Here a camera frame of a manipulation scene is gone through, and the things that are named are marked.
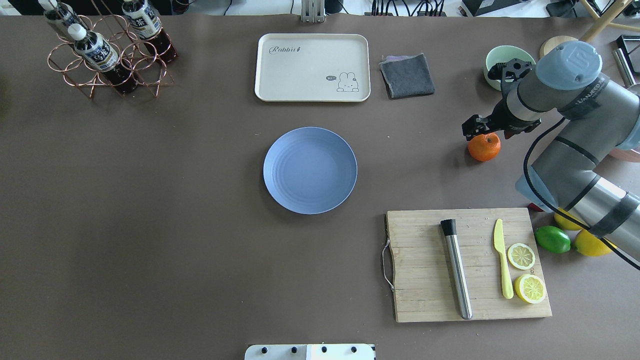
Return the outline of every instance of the white bracket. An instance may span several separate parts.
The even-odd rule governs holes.
[[[251,345],[244,360],[375,360],[370,344]]]
[[[302,0],[302,22],[324,22],[324,0]]]

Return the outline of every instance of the soda bottle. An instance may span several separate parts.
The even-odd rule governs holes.
[[[120,63],[120,54],[100,33],[73,24],[69,26],[69,35],[75,40],[76,53],[101,72],[116,90],[122,94],[135,90],[138,86],[135,74]]]
[[[165,63],[170,63],[178,57],[178,52],[171,44],[160,19],[147,0],[124,0],[122,12],[136,34],[142,41],[145,41],[144,44],[150,53],[154,54],[157,51],[158,57]]]
[[[38,0],[38,2],[44,9],[44,17],[47,19],[47,22],[62,39],[69,37],[67,29],[73,24],[80,24],[85,29],[89,29],[71,6],[65,3],[59,3],[57,0]]]

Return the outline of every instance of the gray table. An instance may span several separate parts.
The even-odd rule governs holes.
[[[176,85],[155,100],[100,89],[89,101],[47,68],[56,43],[41,18],[0,18],[14,34],[0,53],[1,358],[242,359],[255,343],[322,341],[375,343],[378,359],[637,357],[640,277],[615,255],[541,250],[554,315],[537,320],[396,323],[380,271],[387,210],[528,204],[513,184],[533,135],[480,164],[460,124],[499,100],[481,73],[492,47],[537,54],[590,21],[163,20]],[[261,102],[257,41],[271,32],[362,34],[370,98]],[[596,44],[620,81],[616,36]],[[420,52],[436,93],[390,100],[378,60]],[[301,126],[337,132],[358,159],[354,192],[321,215],[287,211],[262,181],[269,146]],[[640,165],[607,158],[597,170],[639,193]]]

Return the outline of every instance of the lemon slice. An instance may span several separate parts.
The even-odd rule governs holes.
[[[547,294],[545,283],[533,274],[525,274],[518,277],[514,289],[522,300],[530,304],[541,302]]]
[[[518,269],[528,270],[536,263],[533,250],[523,243],[515,243],[507,251],[509,262]]]

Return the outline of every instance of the plate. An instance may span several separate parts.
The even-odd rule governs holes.
[[[263,101],[365,101],[369,44],[358,34],[263,35],[255,95]]]
[[[342,204],[358,176],[356,156],[338,134],[301,127],[282,135],[264,159],[264,183],[271,196],[300,214],[320,214]]]

